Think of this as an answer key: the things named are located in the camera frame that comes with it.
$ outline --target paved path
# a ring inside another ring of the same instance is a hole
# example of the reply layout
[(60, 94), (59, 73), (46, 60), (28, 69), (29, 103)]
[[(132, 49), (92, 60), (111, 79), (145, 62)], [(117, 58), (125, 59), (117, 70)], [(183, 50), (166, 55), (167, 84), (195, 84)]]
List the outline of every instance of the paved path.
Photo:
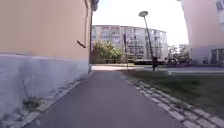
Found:
[(184, 126), (129, 85), (121, 72), (96, 71), (26, 128)]

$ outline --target lamp post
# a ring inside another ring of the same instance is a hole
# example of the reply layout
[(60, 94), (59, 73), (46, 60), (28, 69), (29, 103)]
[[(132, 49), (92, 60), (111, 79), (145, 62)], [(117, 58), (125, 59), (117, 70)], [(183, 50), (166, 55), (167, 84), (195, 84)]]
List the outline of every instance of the lamp post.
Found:
[(155, 71), (154, 56), (153, 56), (153, 51), (152, 51), (152, 43), (151, 43), (151, 40), (150, 40), (149, 28), (148, 28), (147, 21), (146, 21), (146, 18), (145, 18), (147, 15), (148, 15), (147, 11), (142, 11), (142, 12), (139, 13), (139, 16), (143, 17), (144, 21), (145, 21), (146, 31), (148, 33), (148, 39), (149, 39), (149, 49), (150, 49), (150, 54), (151, 54), (151, 59), (152, 59), (152, 68), (153, 68), (153, 71)]

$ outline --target grass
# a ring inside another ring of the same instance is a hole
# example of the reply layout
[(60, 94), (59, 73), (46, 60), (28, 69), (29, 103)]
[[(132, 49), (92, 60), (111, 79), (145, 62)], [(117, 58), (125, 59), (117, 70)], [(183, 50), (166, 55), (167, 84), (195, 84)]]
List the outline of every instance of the grass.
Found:
[(124, 73), (224, 118), (224, 75), (168, 75), (134, 70)]

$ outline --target beige building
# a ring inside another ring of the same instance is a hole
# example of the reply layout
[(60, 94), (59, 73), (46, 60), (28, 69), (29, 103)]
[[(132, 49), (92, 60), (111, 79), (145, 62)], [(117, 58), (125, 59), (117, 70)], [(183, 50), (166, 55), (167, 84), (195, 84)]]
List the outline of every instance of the beige building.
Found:
[(0, 118), (21, 106), (24, 92), (42, 97), (88, 74), (97, 2), (0, 1)]
[(186, 19), (191, 58), (217, 64), (224, 60), (224, 0), (180, 0)]

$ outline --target white building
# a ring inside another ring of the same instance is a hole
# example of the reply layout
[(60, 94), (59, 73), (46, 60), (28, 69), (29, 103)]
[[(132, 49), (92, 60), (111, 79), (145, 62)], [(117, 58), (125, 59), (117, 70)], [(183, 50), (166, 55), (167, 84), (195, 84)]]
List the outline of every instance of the white building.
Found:
[[(129, 59), (151, 59), (145, 28), (114, 25), (93, 25), (92, 27), (93, 42), (111, 42), (125, 54), (123, 34), (126, 35)], [(159, 60), (164, 60), (168, 56), (166, 32), (150, 29), (150, 39), (154, 56), (158, 57)]]

